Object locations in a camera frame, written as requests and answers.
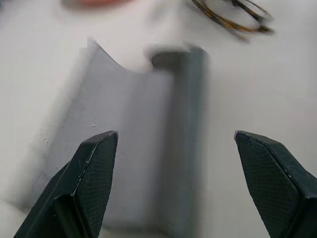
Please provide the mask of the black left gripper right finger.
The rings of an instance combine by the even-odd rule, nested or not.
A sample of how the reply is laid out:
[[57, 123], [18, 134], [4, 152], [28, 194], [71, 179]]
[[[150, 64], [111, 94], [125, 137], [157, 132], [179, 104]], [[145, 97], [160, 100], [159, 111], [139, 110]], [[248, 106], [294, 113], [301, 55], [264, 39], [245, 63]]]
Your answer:
[[317, 238], [317, 178], [278, 141], [245, 131], [234, 139], [270, 238]]

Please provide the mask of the pink plate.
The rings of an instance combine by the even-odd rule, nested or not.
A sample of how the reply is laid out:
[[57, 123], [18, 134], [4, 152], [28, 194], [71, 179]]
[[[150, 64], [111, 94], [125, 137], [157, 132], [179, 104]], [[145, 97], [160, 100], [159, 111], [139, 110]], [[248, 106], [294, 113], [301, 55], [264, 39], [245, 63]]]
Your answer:
[[126, 4], [132, 0], [60, 0], [69, 9], [93, 9], [98, 7], [112, 7]]

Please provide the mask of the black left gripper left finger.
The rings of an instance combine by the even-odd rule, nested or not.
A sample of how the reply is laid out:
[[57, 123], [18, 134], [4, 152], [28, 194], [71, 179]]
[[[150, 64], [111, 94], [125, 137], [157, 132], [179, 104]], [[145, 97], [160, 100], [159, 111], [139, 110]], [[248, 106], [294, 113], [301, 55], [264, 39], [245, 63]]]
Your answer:
[[117, 131], [83, 141], [48, 182], [13, 238], [98, 238], [117, 143]]

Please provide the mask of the grey glasses case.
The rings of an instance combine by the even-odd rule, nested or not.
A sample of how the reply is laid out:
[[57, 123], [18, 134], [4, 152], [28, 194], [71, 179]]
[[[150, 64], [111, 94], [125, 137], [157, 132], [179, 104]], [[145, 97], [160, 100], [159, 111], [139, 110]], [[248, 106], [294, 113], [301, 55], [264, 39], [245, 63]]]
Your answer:
[[152, 70], [140, 73], [92, 43], [79, 87], [32, 177], [32, 207], [83, 141], [117, 131], [101, 228], [192, 238], [206, 57], [197, 46], [160, 49], [150, 57]]

